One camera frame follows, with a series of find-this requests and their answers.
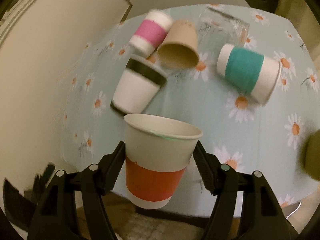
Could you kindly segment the pink banded paper cup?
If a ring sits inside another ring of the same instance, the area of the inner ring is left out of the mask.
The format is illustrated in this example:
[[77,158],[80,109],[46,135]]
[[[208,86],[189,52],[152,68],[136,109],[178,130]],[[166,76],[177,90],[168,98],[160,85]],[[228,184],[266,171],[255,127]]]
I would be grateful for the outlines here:
[[149,57],[164,41],[173,22],[167,13],[152,9],[142,20],[129,44],[144,57]]

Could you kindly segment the teal banded paper cup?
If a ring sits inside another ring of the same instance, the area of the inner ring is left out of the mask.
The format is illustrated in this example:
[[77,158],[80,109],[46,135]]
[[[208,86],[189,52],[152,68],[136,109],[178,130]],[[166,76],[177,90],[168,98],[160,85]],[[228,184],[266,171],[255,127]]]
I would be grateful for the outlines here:
[[217,72],[264,106],[279,80],[281,64],[263,54],[227,43],[219,53]]

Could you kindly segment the red banded paper cup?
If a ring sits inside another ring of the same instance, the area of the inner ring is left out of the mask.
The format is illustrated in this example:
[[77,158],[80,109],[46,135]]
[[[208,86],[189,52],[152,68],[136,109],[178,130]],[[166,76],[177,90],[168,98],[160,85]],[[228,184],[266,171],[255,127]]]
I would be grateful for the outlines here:
[[148,114],[127,114],[125,176],[127,197],[143,209],[170,201],[202,131],[186,122]]

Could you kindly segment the black banded paper cup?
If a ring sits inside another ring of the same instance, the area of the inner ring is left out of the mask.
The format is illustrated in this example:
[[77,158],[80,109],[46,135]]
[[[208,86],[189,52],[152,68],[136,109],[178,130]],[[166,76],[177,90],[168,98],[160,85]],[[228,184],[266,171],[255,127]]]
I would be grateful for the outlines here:
[[131,55],[117,84],[110,107],[125,116],[142,113],[167,83],[168,74],[147,59]]

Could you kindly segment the clear drinking glass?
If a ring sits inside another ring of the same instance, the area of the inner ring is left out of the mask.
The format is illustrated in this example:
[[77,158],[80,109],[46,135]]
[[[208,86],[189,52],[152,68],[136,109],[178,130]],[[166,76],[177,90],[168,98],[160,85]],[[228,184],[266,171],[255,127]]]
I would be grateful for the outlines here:
[[225,43],[243,47],[248,36],[249,24],[221,9],[207,6],[197,22],[199,45],[218,47]]

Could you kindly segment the plain brown paper cup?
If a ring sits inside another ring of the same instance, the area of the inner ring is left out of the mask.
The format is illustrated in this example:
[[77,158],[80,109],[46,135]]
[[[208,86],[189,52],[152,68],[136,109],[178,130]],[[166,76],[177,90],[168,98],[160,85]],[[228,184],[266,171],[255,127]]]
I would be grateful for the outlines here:
[[176,20],[157,50],[161,64],[167,68],[193,68],[198,64],[198,34],[195,24]]

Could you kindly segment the olive ceramic mug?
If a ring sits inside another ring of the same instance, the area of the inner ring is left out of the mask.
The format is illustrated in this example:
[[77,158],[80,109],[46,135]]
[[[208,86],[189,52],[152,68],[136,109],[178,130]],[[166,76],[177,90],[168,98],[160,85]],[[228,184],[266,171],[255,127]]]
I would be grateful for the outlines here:
[[320,180],[320,130],[312,133],[305,146],[304,170],[314,180]]

